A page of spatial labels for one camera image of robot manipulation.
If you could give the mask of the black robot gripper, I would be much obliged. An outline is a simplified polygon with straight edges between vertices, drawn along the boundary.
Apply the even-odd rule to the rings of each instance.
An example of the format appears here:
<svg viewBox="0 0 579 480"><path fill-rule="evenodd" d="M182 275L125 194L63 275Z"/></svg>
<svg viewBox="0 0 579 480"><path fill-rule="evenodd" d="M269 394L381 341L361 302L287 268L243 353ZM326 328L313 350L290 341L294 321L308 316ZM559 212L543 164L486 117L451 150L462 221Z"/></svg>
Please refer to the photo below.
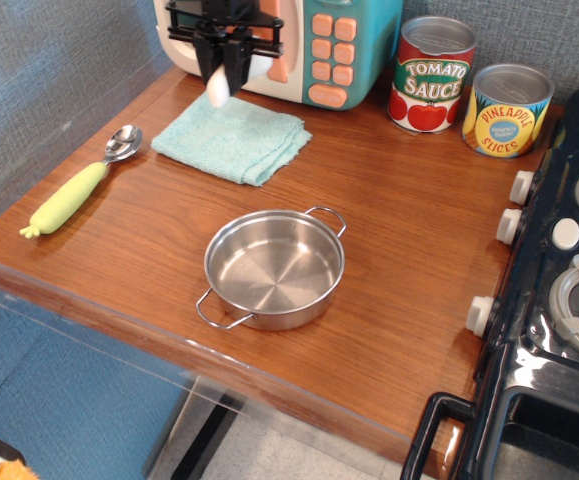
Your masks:
<svg viewBox="0 0 579 480"><path fill-rule="evenodd" d="M284 22L264 12L259 1L167 1L165 9L170 15L169 37L193 46L204 84L221 65L225 47L231 95L248 82L252 54L284 53L280 40Z"/></svg>

